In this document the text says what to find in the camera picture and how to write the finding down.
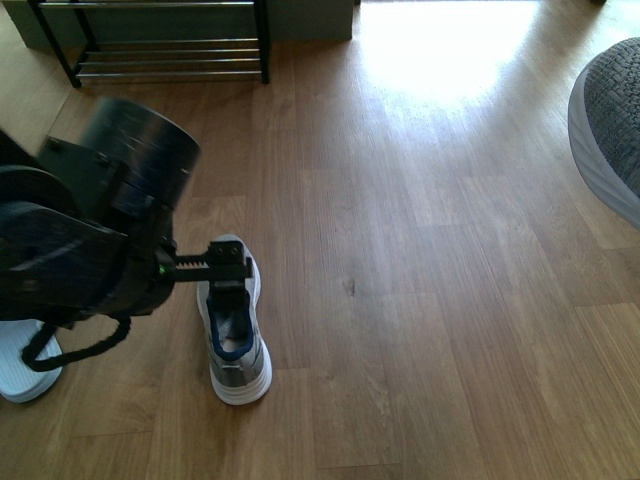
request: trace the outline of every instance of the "sunlight on floor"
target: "sunlight on floor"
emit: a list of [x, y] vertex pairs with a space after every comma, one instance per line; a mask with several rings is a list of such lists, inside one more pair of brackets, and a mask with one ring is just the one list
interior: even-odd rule
[[[362, 7], [363, 68], [371, 83], [441, 104], [486, 93], [535, 24], [543, 3], [426, 2]], [[416, 55], [410, 45], [423, 45]]]

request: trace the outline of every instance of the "gray sneaker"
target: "gray sneaker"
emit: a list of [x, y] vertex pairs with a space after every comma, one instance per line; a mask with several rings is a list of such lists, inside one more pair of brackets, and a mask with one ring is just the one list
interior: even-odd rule
[[204, 320], [209, 348], [209, 371], [213, 389], [230, 405], [244, 405], [262, 397], [271, 385], [269, 350], [260, 336], [256, 305], [260, 297], [260, 272], [253, 255], [235, 235], [214, 242], [241, 242], [245, 257], [253, 262], [253, 278], [245, 280], [247, 307], [224, 311], [214, 305], [209, 282], [199, 282], [198, 309]]

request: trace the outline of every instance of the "shoe rack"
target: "shoe rack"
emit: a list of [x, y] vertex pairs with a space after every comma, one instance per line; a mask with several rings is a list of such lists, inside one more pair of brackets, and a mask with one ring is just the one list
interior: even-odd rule
[[[28, 0], [60, 65], [75, 88], [83, 80], [256, 79], [269, 83], [269, 24], [266, 0]], [[255, 36], [197, 40], [143, 40], [100, 42], [86, 12], [107, 9], [253, 9]], [[73, 10], [86, 39], [72, 64], [45, 15], [49, 9]]]

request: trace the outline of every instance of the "gray knit shoe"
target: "gray knit shoe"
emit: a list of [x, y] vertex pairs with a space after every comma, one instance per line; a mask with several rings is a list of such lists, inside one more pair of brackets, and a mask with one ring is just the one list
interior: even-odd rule
[[244, 405], [262, 397], [271, 385], [269, 350], [260, 336], [256, 305], [260, 297], [260, 272], [253, 255], [235, 235], [222, 235], [214, 242], [241, 242], [245, 257], [253, 262], [253, 278], [245, 280], [246, 308], [224, 311], [214, 304], [209, 282], [199, 282], [198, 308], [204, 320], [213, 389], [230, 405]]
[[582, 71], [569, 99], [569, 141], [591, 191], [640, 229], [640, 38]]

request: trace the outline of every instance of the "wall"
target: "wall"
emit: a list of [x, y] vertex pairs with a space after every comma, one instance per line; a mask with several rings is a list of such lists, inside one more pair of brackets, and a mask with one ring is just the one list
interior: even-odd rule
[[[5, 0], [5, 8], [25, 44], [49, 46], [25, 0]], [[102, 41], [136, 39], [194, 39], [252, 36], [253, 13], [248, 9], [88, 10], [96, 37]], [[268, 0], [272, 40], [349, 40], [353, 0]], [[83, 44], [75, 16], [69, 10], [47, 10], [63, 46]]]

